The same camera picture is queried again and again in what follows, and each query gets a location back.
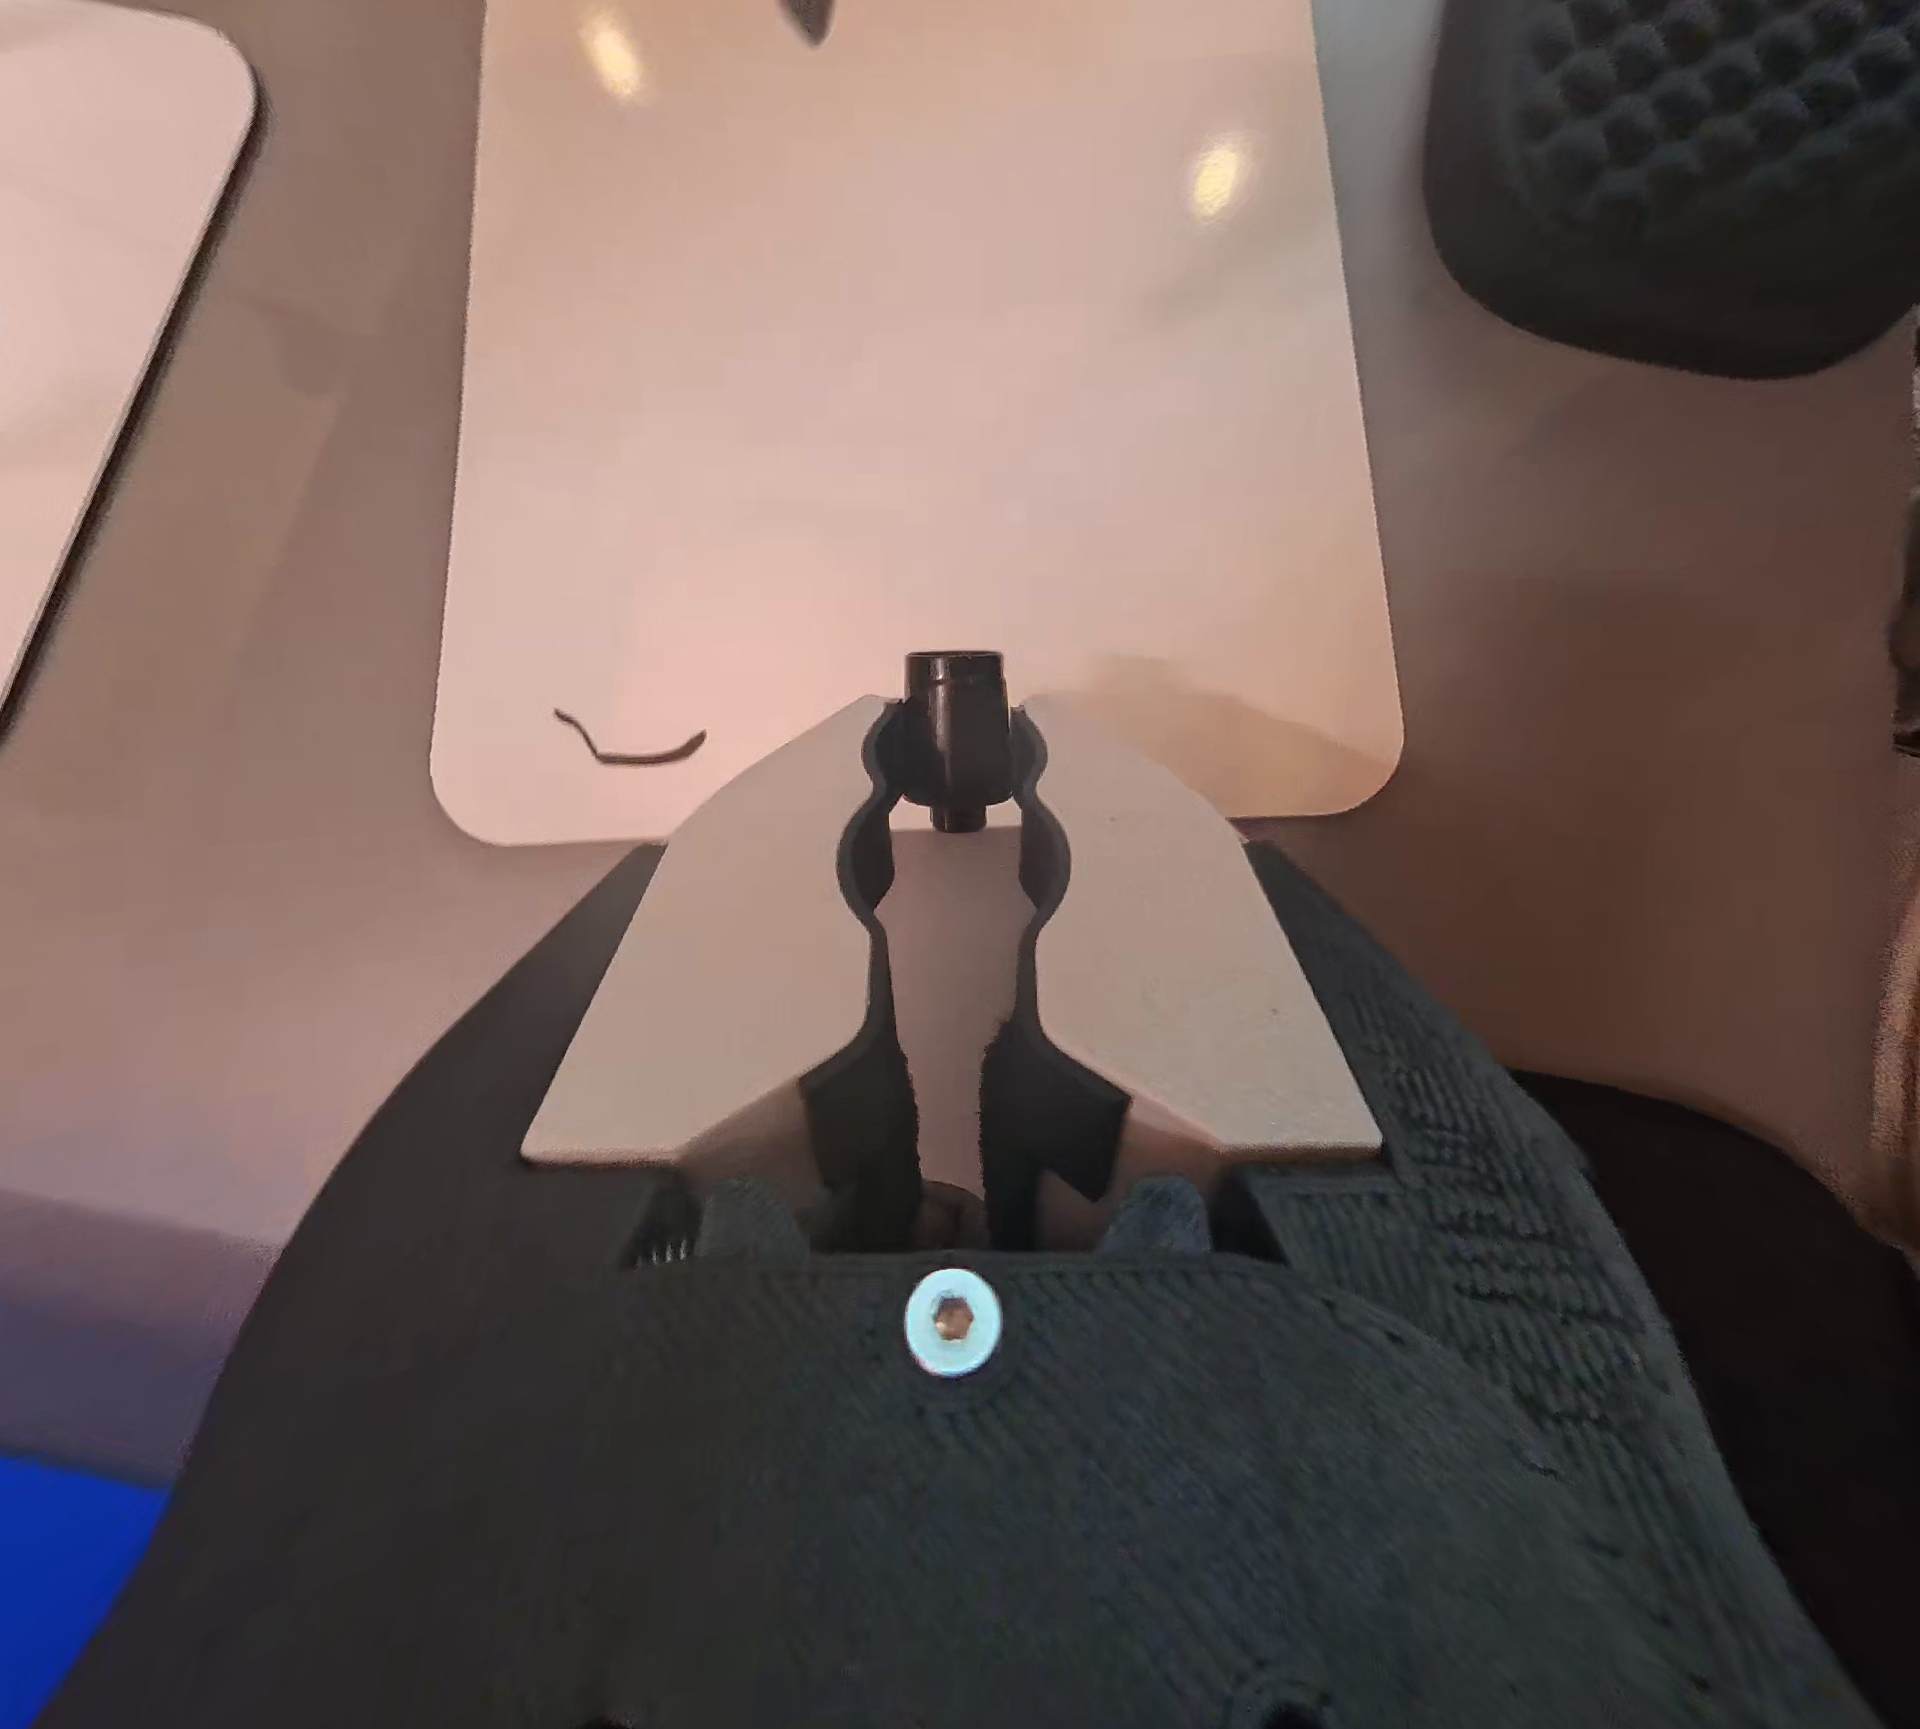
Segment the blank white board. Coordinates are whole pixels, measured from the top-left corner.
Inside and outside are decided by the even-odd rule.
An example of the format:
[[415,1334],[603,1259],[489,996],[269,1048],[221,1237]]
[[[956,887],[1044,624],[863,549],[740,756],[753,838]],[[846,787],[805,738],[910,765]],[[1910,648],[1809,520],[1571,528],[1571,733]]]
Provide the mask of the blank white board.
[[2,694],[21,682],[256,122],[217,29],[2,0]]

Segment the white board with black scribble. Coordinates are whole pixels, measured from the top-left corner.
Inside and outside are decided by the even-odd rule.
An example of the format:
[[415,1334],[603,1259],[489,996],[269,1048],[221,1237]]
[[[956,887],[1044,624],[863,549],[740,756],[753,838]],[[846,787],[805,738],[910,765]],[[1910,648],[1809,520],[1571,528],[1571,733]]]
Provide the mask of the white board with black scribble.
[[984,648],[1235,819],[1404,749],[1309,0],[486,0],[429,779],[657,841]]

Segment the blue plastic bin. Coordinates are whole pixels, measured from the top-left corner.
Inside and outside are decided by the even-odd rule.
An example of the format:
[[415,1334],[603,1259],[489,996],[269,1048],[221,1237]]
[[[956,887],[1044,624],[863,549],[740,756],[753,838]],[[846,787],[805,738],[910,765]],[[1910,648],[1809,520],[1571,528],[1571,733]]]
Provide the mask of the blue plastic bin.
[[2,1460],[2,1725],[31,1725],[141,1559],[168,1501],[33,1459]]

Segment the black marker cap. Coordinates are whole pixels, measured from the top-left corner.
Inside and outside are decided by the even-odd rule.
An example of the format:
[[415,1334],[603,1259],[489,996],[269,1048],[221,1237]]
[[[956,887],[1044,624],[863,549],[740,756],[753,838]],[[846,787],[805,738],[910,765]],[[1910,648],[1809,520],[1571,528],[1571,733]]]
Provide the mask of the black marker cap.
[[903,657],[900,799],[941,835],[976,835],[1011,799],[1011,731],[995,650],[922,650]]

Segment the dark cloth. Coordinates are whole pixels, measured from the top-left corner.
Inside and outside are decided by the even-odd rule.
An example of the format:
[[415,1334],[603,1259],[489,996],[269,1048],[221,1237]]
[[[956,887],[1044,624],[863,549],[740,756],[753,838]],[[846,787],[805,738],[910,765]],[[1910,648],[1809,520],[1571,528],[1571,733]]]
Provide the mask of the dark cloth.
[[1885,1725],[1917,1722],[1917,1304],[1908,1261],[1770,1141],[1520,1073],[1667,1318],[1739,1501]]

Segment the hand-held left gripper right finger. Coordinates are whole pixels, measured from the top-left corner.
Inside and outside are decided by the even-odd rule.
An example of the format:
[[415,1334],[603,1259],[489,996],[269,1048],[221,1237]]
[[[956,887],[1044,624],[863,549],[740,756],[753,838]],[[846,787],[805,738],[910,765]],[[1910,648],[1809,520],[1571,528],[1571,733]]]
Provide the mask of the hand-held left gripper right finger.
[[1379,1165],[1379,1119],[1207,799],[1060,695],[1011,716],[1011,1009],[979,1065],[987,1238],[1092,1241],[1136,1184]]

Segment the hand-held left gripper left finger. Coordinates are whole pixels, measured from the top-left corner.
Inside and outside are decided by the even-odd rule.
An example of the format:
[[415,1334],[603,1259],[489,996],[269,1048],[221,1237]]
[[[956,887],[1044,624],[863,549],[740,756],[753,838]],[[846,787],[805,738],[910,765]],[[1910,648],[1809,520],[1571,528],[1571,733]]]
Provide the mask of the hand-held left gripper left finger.
[[918,1109],[877,906],[900,707],[861,695],[668,841],[522,1138],[534,1166],[770,1184],[815,1244],[894,1251]]

